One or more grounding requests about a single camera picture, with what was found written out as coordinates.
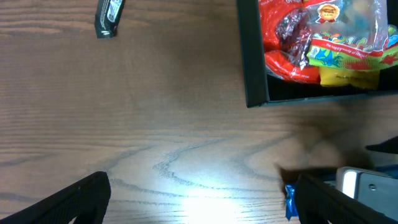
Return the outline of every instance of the black packet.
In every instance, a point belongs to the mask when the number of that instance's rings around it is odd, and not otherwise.
[[[95,13],[97,38],[112,38],[120,21],[125,0],[99,0]]]

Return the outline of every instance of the candy bag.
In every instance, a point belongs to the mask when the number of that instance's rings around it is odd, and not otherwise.
[[[330,67],[320,67],[321,85],[327,87],[352,85],[358,88],[377,90],[380,71],[360,72]]]
[[[319,83],[317,67],[306,54],[312,39],[301,0],[259,0],[266,66],[287,81]]]
[[[389,43],[386,0],[304,0],[313,31],[310,65],[380,70]]]

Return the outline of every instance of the wooden table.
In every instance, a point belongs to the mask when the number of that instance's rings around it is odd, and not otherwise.
[[[397,162],[396,96],[247,109],[235,0],[96,4],[0,2],[1,217],[104,170],[105,223],[287,223],[284,170]]]

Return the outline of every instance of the gummy candy bag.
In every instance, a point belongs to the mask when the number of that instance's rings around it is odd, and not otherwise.
[[[287,81],[319,83],[318,68],[306,54],[312,39],[301,0],[259,0],[266,66]]]
[[[361,71],[393,66],[383,56],[391,48],[386,0],[304,0],[304,5],[313,31],[310,65]]]

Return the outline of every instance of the black tray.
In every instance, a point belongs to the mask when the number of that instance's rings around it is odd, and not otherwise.
[[[389,24],[398,26],[397,0],[387,0]],[[398,94],[398,66],[382,70],[376,91],[352,86],[322,87],[292,83],[268,75],[264,59],[258,0],[238,0],[239,28],[247,106],[269,106]]]

